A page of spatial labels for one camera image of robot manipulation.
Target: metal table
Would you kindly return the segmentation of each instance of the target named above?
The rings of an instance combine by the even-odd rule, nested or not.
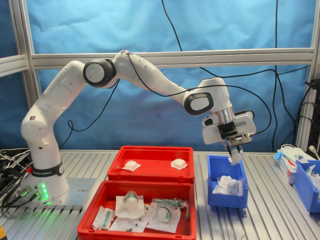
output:
[[[10,208],[0,217],[9,240],[75,240],[77,225],[118,151],[62,150],[65,174],[96,178],[84,210],[32,204]],[[199,240],[316,240],[320,239],[320,214],[309,214],[293,186],[286,183],[270,153],[247,153],[244,169],[249,184],[244,211],[207,205],[207,154],[194,152],[194,177]]]

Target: metal profile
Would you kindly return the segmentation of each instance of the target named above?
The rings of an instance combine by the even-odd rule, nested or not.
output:
[[[320,67],[317,65],[318,63],[318,54],[319,54],[319,35],[320,35],[320,1],[316,1],[315,14],[314,14],[314,24],[313,24],[313,34],[312,34],[312,43],[311,47],[314,48],[314,54],[312,57],[312,62],[309,67],[307,82],[309,83],[312,79],[316,79],[320,77]],[[311,89],[308,96],[305,98],[306,102],[314,103],[316,100],[317,91]],[[309,119],[312,119],[314,113],[314,105],[313,104],[305,104],[301,115],[305,116]],[[303,151],[307,151],[308,148],[308,140],[310,135],[311,122],[306,118],[300,118],[300,123],[297,131],[297,138],[295,144],[300,147]]]
[[[0,58],[0,77],[27,70],[29,62],[24,55]]]
[[[196,68],[219,66],[309,65],[313,48],[268,48],[211,51],[138,52],[158,68]],[[110,59],[116,53],[34,54],[34,69],[61,69],[72,60],[86,64],[92,59]]]
[[[29,18],[27,14],[27,5],[24,0],[9,0],[9,8],[13,25],[13,32],[17,53],[24,55],[27,60],[27,69],[22,72],[25,97],[28,107],[39,98],[40,84],[38,82],[36,71],[30,65],[30,56],[34,54]]]

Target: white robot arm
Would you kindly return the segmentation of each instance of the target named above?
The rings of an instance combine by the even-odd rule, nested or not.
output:
[[[198,88],[186,90],[167,79],[152,63],[127,50],[119,52],[112,61],[97,59],[86,65],[71,61],[57,74],[22,121],[21,134],[30,148],[33,166],[31,174],[21,182],[21,189],[30,187],[33,192],[38,191],[39,196],[34,202],[45,203],[68,190],[53,131],[57,118],[86,85],[107,89],[113,87],[117,79],[172,95],[170,97],[190,115],[210,111],[210,115],[202,120],[206,144],[227,140],[229,145],[238,146],[250,142],[251,135],[256,132],[251,113],[235,114],[221,78],[205,79]]]

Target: blue crate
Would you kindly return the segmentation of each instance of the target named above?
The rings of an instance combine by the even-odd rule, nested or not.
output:
[[[296,174],[294,187],[308,212],[320,213],[320,201],[318,200],[319,191],[306,174],[306,170],[312,165],[315,165],[312,171],[320,174],[320,161],[309,160],[309,163],[295,162]]]
[[[231,166],[227,156],[208,155],[208,205],[231,208],[246,208],[248,202],[248,181],[242,161]],[[218,184],[217,178],[230,176],[232,179],[243,180],[243,196],[213,194]]]

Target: red plastic bin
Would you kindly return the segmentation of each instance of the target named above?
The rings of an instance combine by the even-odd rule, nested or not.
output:
[[[171,167],[175,159],[188,166],[182,170]],[[134,171],[122,169],[128,161],[141,164]],[[108,171],[109,180],[194,183],[194,155],[191,147],[123,146]]]
[[[181,218],[175,233],[168,233],[146,228],[143,233],[93,230],[92,223],[100,206],[116,209],[116,196],[124,196],[133,190],[143,195],[144,203],[150,204],[154,198],[189,200],[190,219],[186,219],[186,208],[181,209]],[[189,183],[171,182],[138,182],[138,181],[103,181],[83,215],[78,227],[79,240],[195,240],[196,211],[194,185]]]

